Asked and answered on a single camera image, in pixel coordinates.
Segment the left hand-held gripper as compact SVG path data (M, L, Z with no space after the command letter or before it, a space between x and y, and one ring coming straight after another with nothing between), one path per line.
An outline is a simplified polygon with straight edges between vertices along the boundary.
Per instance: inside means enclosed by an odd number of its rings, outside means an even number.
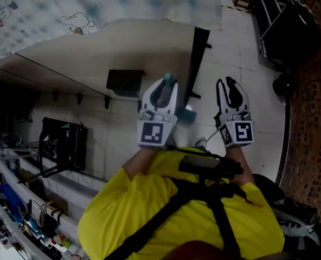
M154 82L143 95L140 118L137 121L137 144L140 147L166 149L168 146L175 145L173 133L178 118L173 114L177 105L177 81L172 84L172 87L166 88L168 91L166 113L152 111L158 108L158 100L165 86L163 81L164 79L159 79Z

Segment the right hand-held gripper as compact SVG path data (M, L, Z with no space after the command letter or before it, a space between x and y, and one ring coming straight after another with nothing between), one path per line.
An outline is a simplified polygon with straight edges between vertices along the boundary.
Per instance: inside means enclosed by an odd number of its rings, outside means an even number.
M225 148L241 147L254 142L254 122L249 110L247 93L233 78L226 77L226 87L221 79L216 83L217 105L221 114L214 117Z

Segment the person's left forearm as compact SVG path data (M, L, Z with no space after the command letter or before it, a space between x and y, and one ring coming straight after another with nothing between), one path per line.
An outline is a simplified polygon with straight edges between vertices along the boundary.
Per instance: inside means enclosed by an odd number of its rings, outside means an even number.
M128 178L132 181L140 173L147 174L158 151L158 149L154 148L141 148L132 158L124 163L123 169Z

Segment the person's right forearm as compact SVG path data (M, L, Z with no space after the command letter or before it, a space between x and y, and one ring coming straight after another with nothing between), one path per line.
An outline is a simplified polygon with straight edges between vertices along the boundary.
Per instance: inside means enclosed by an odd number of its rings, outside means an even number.
M236 184L238 186L243 186L248 183L255 184L251 169L249 168L246 162L245 156L243 154L243 151L240 147L226 148L226 156L228 158L235 160L237 163L240 163L243 169L242 174L237 174L234 176L233 179L229 180L231 184Z

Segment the small black box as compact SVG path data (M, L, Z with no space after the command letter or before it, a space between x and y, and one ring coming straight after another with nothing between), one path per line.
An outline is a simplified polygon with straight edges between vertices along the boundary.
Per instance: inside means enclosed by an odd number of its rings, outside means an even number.
M146 73L143 70L110 69L106 88L117 96L138 98L145 76Z

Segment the black table leg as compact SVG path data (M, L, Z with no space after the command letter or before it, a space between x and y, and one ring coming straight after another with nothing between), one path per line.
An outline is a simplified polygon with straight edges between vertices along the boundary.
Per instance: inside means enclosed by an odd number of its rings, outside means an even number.
M190 97L200 99L201 96L194 93L193 87L201 66L201 62L206 49L211 49L212 45L208 43L210 35L209 30L195 27L194 38L192 43L192 51L189 65L189 72L187 77L187 86L184 94L184 104L189 102Z

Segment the black round object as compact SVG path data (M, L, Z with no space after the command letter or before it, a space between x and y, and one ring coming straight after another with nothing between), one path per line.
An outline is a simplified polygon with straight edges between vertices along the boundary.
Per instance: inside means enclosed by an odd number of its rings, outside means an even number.
M273 81L272 87L277 96L284 96L289 93L291 83L288 75L280 74L279 77Z

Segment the beige table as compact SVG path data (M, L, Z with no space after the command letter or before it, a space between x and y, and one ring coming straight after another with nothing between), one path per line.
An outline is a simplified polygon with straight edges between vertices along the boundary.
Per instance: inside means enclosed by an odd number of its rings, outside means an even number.
M62 36L0 59L0 81L49 93L53 100L76 93L113 100L115 93L106 88L110 69L145 71L142 92L170 72L186 105L194 30L165 19L114 22L91 35Z

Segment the black chest-mounted device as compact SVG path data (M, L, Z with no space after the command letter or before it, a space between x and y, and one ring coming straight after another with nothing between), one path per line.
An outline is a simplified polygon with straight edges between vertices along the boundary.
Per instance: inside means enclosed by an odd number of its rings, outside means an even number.
M235 175L243 174L243 168L240 163L225 157L213 159L186 155L179 163L178 170L209 180L233 179Z

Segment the black metal cart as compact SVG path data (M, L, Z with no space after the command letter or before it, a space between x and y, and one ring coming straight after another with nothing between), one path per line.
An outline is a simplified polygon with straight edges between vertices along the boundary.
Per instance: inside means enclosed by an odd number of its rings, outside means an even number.
M291 62L320 40L318 23L305 0L254 0L259 52L268 61Z

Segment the cartoon bear tablecloth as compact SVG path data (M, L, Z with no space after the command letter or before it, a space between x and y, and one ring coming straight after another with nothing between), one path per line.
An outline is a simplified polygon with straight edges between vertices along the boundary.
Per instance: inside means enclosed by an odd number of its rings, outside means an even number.
M63 35L92 34L119 19L220 30L222 6L221 0L0 0L0 59Z

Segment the person's yellow shirt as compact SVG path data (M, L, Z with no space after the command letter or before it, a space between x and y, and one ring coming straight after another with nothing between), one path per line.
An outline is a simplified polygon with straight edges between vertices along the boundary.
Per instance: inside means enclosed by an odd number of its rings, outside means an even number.
M284 234L256 184L180 172L198 148L158 151L147 174L120 168L82 215L91 260L255 260L280 253Z

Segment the grey and black backpack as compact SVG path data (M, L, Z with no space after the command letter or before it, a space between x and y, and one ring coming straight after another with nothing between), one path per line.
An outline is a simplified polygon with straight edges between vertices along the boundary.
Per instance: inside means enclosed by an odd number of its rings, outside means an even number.
M317 208L286 196L276 183L263 175L254 174L253 177L282 229L283 251L320 253L321 223Z

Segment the white metal shelving rack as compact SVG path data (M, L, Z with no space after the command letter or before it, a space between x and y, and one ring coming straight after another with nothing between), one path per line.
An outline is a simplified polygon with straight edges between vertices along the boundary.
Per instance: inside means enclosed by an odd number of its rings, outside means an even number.
M70 241L79 243L78 221L93 197L105 186L105 182L70 170L47 178L37 177L42 181L45 191L52 194L54 198L61 198L64 201L64 205L68 207L67 212L61 214L59 211L55 211L58 209L57 206L50 205L49 202L53 201L53 198L42 199L24 183L20 183L20 179L10 169L11 165L7 164L7 162L14 161L16 167L20 169L29 171L31 174L40 173L40 170L33 165L31 160L30 149L17 152L0 140L0 172L7 184L16 192L24 204L32 202L32 204L42 207L47 215L59 220L58 231Z

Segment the blue plastic box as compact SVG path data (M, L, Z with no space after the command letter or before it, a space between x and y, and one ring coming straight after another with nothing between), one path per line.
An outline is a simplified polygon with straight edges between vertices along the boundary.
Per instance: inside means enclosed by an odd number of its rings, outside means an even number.
M23 220L24 205L18 195L13 191L9 184L0 185L0 192L5 195L7 199L7 208L10 211L13 219L17 222Z

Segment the black frame machine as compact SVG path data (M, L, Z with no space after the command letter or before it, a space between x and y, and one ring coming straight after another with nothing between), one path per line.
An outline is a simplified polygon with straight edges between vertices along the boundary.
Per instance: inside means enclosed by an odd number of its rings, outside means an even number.
M81 171L86 166L88 131L82 124L43 118L38 141L38 163L44 178L70 170ZM45 170L43 158L51 158L56 165Z

